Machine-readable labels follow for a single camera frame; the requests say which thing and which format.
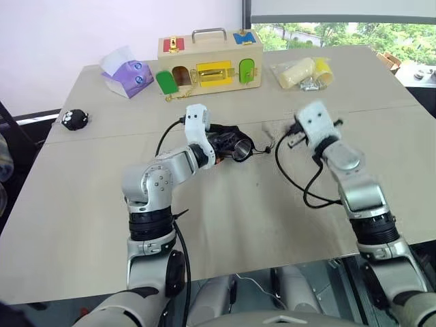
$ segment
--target clear plastic bag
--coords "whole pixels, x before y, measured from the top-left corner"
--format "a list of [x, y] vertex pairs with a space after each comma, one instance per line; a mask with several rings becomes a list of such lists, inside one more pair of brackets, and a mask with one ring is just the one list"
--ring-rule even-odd
[[333, 73], [327, 60], [307, 57], [299, 61], [271, 65], [271, 70], [283, 89], [317, 91], [325, 89], [333, 81]]

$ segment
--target yellow door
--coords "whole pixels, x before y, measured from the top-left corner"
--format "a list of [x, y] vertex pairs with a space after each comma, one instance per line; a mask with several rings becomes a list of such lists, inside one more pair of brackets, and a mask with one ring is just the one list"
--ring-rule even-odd
[[232, 83], [232, 77], [229, 77], [228, 69], [232, 67], [232, 62], [218, 61], [216, 63], [199, 63], [197, 64], [198, 77], [201, 87], [217, 87]]

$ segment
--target floor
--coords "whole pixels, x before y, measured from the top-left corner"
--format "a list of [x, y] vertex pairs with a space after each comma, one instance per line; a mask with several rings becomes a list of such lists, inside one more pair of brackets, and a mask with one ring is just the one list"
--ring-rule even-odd
[[[362, 322], [358, 306], [349, 285], [347, 273], [341, 260], [318, 261], [298, 265], [303, 275], [313, 288], [323, 312], [333, 317]], [[240, 274], [242, 277], [255, 279], [267, 292], [270, 288], [269, 269], [258, 270]], [[203, 281], [194, 281], [192, 284], [192, 297], [201, 288]], [[14, 308], [24, 311], [25, 315], [34, 323], [35, 327], [68, 327], [79, 317], [82, 308], [94, 309], [105, 296], [94, 296], [90, 298], [76, 298], [61, 301], [48, 302], [48, 308], [43, 311], [35, 310], [28, 305], [15, 305]], [[174, 311], [170, 313], [171, 326], [180, 326], [181, 314], [185, 301], [185, 293], [182, 292], [174, 300]], [[276, 310], [272, 298], [258, 289], [248, 281], [238, 281], [238, 293], [236, 303], [232, 307], [233, 313], [255, 310]], [[373, 320], [370, 326], [390, 327], [396, 324], [388, 317], [384, 320]]]

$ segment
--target cardboard box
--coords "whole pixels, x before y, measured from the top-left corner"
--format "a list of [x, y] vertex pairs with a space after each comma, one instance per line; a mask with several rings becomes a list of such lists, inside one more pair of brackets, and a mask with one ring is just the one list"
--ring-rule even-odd
[[389, 52], [385, 52], [383, 55], [377, 53], [377, 58], [384, 63], [384, 65], [395, 75], [395, 73], [400, 69], [401, 60], [396, 58]]

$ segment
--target window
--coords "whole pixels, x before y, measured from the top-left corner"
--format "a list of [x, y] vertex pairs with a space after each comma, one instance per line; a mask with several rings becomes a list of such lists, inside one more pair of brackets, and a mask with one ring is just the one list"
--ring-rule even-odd
[[265, 51], [368, 44], [403, 64], [436, 65], [436, 25], [378, 22], [253, 24]]

